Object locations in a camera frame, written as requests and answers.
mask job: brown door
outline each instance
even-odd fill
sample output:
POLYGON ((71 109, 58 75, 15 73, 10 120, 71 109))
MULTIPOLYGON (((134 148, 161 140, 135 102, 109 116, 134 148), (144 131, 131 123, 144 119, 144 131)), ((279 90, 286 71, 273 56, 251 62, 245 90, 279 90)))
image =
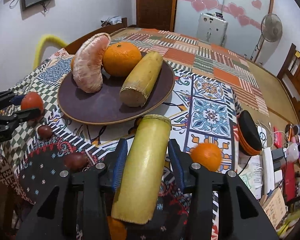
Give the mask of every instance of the brown door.
POLYGON ((137 0, 136 2, 138 27, 165 31, 170 29, 172 0, 137 0))

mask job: plate rim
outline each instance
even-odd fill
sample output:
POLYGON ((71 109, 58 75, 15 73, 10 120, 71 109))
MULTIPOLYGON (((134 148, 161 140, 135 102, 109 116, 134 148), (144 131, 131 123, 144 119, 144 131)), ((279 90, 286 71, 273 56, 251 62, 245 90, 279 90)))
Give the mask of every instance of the plate rim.
POLYGON ((155 105, 152 106, 151 108, 149 108, 149 109, 143 111, 143 112, 140 113, 140 114, 136 114, 136 115, 134 115, 134 116, 132 116, 132 117, 128 117, 128 118, 126 118, 126 119, 122 119, 122 120, 119 120, 119 121, 112 121, 112 122, 86 122, 86 121, 80 121, 79 119, 73 118, 72 116, 70 116, 69 114, 67 114, 67 113, 62 109, 62 107, 61 107, 61 105, 60 105, 60 103, 59 103, 59 90, 60 90, 60 87, 61 87, 62 83, 64 82, 64 80, 66 79, 67 76, 64 77, 64 79, 62 80, 62 82, 61 82, 60 85, 59 85, 58 94, 57 94, 58 107, 59 107, 60 110, 63 112, 63 114, 66 115, 67 117, 69 117, 70 119, 75 120, 75 121, 77 121, 77 122, 79 122, 79 123, 89 124, 89 125, 109 125, 109 124, 122 123, 122 122, 130 121, 130 120, 132 120, 132 119, 138 118, 138 117, 140 117, 140 116, 142 116, 142 115, 144 115, 144 114, 146 114, 146 113, 149 113, 151 110, 153 110, 153 109, 157 108, 159 105, 161 105, 161 104, 164 102, 164 100, 166 100, 167 97, 170 95, 170 93, 173 91, 173 88, 174 88, 174 85, 175 85, 175 75, 174 75, 174 72, 173 72, 172 67, 171 67, 165 60, 163 60, 163 61, 165 62, 165 64, 167 65, 167 67, 168 67, 168 68, 170 69, 170 71, 172 72, 172 86, 171 86, 169 92, 163 97, 162 100, 160 100, 157 104, 155 104, 155 105))

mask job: wooden chair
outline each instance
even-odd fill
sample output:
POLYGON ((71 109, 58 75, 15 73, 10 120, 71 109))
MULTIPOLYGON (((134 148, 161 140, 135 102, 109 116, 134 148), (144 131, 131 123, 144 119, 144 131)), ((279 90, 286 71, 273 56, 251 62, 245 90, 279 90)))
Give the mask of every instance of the wooden chair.
POLYGON ((300 52, 293 43, 277 78, 288 92, 300 122, 300 52))
POLYGON ((108 25, 105 27, 102 27, 100 29, 97 29, 93 32, 88 33, 87 35, 84 35, 83 37, 77 39, 76 41, 73 41, 72 43, 70 43, 68 46, 65 47, 65 50, 73 55, 77 52, 77 50, 81 47, 81 45, 89 38, 91 38, 93 35, 97 34, 97 33, 113 33, 117 30, 120 30, 122 28, 127 28, 128 27, 128 23, 127 23, 127 18, 122 18, 122 23, 118 23, 115 25, 108 25))

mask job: metal screw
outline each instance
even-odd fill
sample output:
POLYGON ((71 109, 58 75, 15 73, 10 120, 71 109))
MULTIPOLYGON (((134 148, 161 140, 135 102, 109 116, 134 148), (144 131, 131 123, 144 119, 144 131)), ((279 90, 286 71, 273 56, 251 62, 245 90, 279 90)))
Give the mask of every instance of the metal screw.
POLYGON ((61 171, 59 175, 60 175, 60 177, 64 178, 69 175, 69 171, 61 171))
POLYGON ((97 168, 98 170, 103 169, 105 166, 106 166, 106 165, 105 165, 104 163, 97 163, 97 164, 96 164, 96 168, 97 168))
POLYGON ((200 165, 199 163, 192 163, 192 164, 191 164, 191 167, 192 167, 193 169, 195 169, 195 170, 198 170, 198 169, 201 168, 201 165, 200 165))
POLYGON ((235 176, 237 176, 237 174, 234 171, 228 171, 228 176, 234 178, 235 176))

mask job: patterned tablecloth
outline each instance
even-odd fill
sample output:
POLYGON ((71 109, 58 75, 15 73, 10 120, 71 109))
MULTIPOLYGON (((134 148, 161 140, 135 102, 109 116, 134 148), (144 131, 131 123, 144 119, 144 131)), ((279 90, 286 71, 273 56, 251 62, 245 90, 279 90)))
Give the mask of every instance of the patterned tablecloth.
MULTIPOLYGON (((238 160, 236 102, 228 84, 237 92, 241 102, 266 113, 266 107, 258 103, 264 103, 264 100, 245 60, 223 48, 175 33, 144 29, 124 31, 122 35, 116 33, 112 43, 125 40, 138 46, 140 51, 156 50, 174 70, 173 92, 164 103, 150 112, 171 119, 170 138, 175 138, 180 148, 187 153, 198 143, 215 143, 222 151, 222 163, 218 171, 225 173, 234 167, 238 160)), ((64 49, 56 52, 13 87, 13 91, 18 94, 29 91, 40 94, 46 109, 41 123, 49 124, 55 132, 55 137, 48 143, 42 141, 36 133, 35 128, 41 124, 34 127, 23 123, 15 130, 13 139, 1 145, 0 180, 12 186, 31 203, 35 203, 44 192, 48 181, 53 180, 54 175, 58 176, 58 169, 64 169, 60 161, 58 167, 52 165, 57 163, 56 160, 78 151, 87 154, 90 163, 101 161, 108 152, 115 149, 119 138, 127 138, 130 147, 141 121, 141 118, 137 118, 120 124, 91 126, 67 118, 58 107, 57 92, 60 82, 70 71, 72 57, 64 49)), ((11 106, 2 114, 11 114, 17 109, 11 106)), ((177 204, 177 215, 182 217, 178 221, 183 221, 185 225, 191 197, 182 195, 175 187, 168 156, 166 161, 156 212, 169 210, 169 206, 177 204)), ((213 199, 212 238, 215 238, 218 234, 217 193, 213 194, 213 199)), ((172 224, 164 221, 160 230, 171 232, 176 226, 176 223, 172 224)))

